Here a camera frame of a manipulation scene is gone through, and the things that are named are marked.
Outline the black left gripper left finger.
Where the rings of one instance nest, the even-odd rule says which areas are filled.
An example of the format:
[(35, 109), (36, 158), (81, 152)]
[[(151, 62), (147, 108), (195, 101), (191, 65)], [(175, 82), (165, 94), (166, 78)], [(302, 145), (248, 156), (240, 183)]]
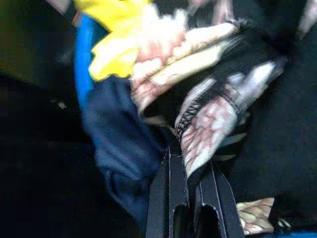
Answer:
[(186, 238), (188, 215), (181, 150), (171, 145), (150, 187), (145, 238)]

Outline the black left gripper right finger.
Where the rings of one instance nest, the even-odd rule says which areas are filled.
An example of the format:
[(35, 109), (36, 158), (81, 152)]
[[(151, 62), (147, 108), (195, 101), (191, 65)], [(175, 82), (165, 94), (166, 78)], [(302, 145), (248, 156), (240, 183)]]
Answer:
[(232, 188), (215, 162), (195, 183), (194, 238), (245, 238)]

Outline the black floral print garment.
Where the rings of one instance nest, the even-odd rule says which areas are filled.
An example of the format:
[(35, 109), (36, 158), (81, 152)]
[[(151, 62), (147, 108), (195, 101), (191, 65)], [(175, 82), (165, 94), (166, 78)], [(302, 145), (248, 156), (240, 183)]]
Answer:
[[(233, 1), (202, 0), (187, 12), (154, 20), (164, 29), (185, 30), (185, 38), (165, 60), (138, 60), (130, 79), (139, 115), (168, 127), (180, 146), (189, 207), (186, 238), (194, 238), (200, 170), (236, 157), (247, 134), (248, 108), (287, 63), (255, 22), (235, 16)], [(236, 202), (245, 237), (274, 231), (273, 202)]]

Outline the navy blue garment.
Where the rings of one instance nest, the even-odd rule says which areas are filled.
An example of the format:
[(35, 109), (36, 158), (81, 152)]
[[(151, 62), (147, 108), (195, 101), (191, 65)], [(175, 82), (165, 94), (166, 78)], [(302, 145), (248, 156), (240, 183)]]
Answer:
[(150, 185), (169, 146), (168, 131), (141, 120), (129, 81), (116, 77), (95, 84), (83, 123), (109, 194), (144, 228)]

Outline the yellow cloth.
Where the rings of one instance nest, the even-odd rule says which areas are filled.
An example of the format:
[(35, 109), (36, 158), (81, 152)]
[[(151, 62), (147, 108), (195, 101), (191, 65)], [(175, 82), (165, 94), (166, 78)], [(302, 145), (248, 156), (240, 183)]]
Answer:
[(91, 52), (89, 74), (94, 81), (112, 75), (131, 75), (139, 54), (139, 36), (145, 22), (158, 19), (153, 0), (74, 0), (76, 8), (97, 21), (107, 35)]

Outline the blue plastic laundry tub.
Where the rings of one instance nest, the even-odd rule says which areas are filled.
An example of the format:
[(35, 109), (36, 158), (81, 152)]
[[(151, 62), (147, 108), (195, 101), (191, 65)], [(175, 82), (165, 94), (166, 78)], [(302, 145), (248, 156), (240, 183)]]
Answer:
[(91, 63), (91, 48), (94, 43), (94, 26), (94, 20), (83, 14), (77, 28), (74, 70), (77, 99), (81, 110), (85, 109), (86, 96), (93, 87), (93, 80), (88, 68)]

